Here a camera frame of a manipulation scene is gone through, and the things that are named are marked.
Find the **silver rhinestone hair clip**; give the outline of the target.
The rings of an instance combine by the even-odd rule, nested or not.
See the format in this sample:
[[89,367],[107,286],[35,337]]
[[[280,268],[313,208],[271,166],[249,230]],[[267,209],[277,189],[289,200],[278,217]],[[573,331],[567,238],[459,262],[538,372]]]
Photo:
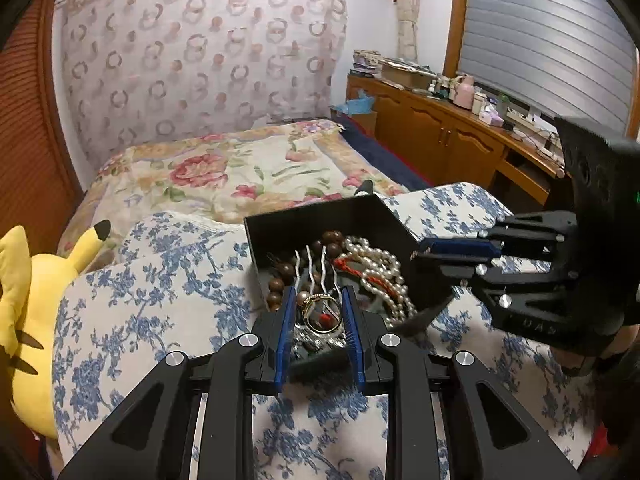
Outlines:
[[323,352],[343,350],[346,338],[342,326],[332,332],[319,332],[307,325],[295,324],[292,339],[292,353],[296,360],[306,360]]

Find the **black square jewelry box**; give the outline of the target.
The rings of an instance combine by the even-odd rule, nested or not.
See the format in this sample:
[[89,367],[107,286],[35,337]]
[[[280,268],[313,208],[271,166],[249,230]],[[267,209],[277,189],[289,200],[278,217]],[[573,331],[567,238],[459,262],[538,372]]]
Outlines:
[[[361,310],[380,316],[393,332],[412,336],[425,330],[452,297],[450,286],[413,264],[416,239],[373,194],[258,214],[246,218],[244,228],[262,302],[270,310],[282,306],[285,289],[294,285],[296,250],[326,248],[340,299],[312,296],[306,307],[297,306],[294,325],[325,333],[338,326],[344,330],[341,291],[351,287]],[[296,360],[292,353],[292,374],[305,377],[331,366],[343,368],[346,359],[346,348],[306,360]]]

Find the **navy blue blanket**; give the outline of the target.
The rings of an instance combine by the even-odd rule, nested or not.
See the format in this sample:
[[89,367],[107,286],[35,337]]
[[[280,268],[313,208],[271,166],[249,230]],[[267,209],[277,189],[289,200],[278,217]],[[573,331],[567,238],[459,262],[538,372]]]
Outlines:
[[342,115],[335,118],[334,122],[343,127],[341,135],[347,144],[390,180],[403,185],[410,192],[431,187],[395,154],[384,148],[377,140],[367,136],[352,118]]

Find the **pink tissue box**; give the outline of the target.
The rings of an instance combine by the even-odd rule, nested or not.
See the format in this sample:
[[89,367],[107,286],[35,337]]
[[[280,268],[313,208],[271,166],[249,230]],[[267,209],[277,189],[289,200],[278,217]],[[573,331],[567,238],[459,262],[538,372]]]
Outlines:
[[503,118],[499,115],[498,110],[490,103],[487,103],[478,114],[481,122],[491,127],[503,127]]

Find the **wooden side cabinet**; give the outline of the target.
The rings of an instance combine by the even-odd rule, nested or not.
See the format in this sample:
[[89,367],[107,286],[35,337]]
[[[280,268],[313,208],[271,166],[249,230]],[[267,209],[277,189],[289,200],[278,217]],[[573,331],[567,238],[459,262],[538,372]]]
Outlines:
[[431,185],[474,183],[516,208],[544,206],[560,180],[553,160],[462,108],[350,75],[346,96],[361,91],[375,98],[373,139]]

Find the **blue floral bed cover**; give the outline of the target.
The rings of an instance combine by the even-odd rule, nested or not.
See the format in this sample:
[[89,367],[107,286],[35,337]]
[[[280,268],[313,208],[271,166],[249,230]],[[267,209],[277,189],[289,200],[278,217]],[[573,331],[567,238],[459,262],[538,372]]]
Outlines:
[[[70,460],[166,353],[201,356],[247,332],[262,310],[242,226],[160,212],[139,221],[116,261],[66,290],[54,330],[52,396],[58,445]],[[543,344],[501,333],[469,292],[418,338],[431,352],[474,353],[573,464],[594,429],[593,388],[566,378]],[[262,479],[379,479],[387,401],[335,375],[253,402]]]

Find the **grey window blind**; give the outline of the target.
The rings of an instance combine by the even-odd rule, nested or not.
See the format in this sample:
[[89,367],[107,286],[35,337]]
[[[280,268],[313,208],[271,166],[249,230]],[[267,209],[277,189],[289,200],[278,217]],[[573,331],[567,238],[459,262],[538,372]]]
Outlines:
[[458,70],[550,117],[624,133],[636,47],[606,0],[466,0]]

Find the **pink thermos jug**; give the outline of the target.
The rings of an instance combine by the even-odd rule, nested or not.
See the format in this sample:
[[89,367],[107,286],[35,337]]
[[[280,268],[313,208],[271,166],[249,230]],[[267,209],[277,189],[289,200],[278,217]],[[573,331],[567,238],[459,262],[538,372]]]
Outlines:
[[460,75],[454,78],[454,91],[456,94],[452,99],[454,105],[472,110],[475,94],[475,80],[471,75]]

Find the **blue tissue paper bag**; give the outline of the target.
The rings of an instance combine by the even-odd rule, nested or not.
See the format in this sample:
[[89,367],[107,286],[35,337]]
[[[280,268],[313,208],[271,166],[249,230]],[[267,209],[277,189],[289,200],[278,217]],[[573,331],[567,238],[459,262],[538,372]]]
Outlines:
[[348,99],[343,104],[331,107],[331,112],[335,115],[355,116],[367,115],[373,110],[375,96],[369,96],[362,89],[358,90],[356,98]]

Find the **cardboard box on cabinet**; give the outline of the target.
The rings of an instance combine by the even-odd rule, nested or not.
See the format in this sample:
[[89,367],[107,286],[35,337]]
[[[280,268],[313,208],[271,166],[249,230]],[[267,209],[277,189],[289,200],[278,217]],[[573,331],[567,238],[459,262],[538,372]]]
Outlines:
[[407,89],[427,90],[437,75],[420,66],[388,62],[382,64],[381,78]]

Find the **yellow Pikachu plush toy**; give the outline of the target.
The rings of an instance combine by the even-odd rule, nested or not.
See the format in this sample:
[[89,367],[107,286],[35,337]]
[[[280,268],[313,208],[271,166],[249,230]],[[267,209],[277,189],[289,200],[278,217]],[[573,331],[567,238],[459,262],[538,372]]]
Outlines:
[[48,439],[56,438],[51,385],[58,307],[110,233],[111,222],[98,222],[67,257],[32,255],[22,226],[1,239],[1,347],[9,356],[11,402],[20,421]]

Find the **pink floral blanket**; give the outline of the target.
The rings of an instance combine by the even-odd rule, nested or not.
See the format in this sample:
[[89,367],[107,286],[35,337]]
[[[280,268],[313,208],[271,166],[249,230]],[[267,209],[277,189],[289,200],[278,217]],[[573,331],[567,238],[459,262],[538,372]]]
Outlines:
[[316,119],[127,148],[99,169],[58,254],[68,256],[100,220],[111,223],[99,258],[105,266],[134,225],[154,212],[240,224],[254,214],[351,196],[367,180],[382,196],[408,192],[390,170],[352,148],[343,132],[332,120]]

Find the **cream lace window curtain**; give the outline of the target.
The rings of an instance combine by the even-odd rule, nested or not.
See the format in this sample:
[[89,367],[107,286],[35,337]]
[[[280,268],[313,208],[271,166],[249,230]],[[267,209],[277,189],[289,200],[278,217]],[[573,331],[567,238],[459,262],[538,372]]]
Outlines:
[[418,60],[418,19],[421,0],[396,0],[398,21],[397,55],[404,60]]

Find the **wooden louvered wardrobe door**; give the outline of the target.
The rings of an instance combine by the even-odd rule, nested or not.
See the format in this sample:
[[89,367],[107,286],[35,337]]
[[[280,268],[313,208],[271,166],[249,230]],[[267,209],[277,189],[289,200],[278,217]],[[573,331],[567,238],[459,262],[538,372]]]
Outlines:
[[1,51],[1,232],[24,226],[33,254],[58,248],[84,192],[52,75],[54,0],[32,0]]

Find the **pink circle patterned curtain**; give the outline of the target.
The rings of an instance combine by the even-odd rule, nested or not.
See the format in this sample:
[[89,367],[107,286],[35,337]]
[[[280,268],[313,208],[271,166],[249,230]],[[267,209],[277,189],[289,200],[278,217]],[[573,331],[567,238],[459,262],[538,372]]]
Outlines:
[[62,69],[88,162],[323,117],[346,0],[64,0]]

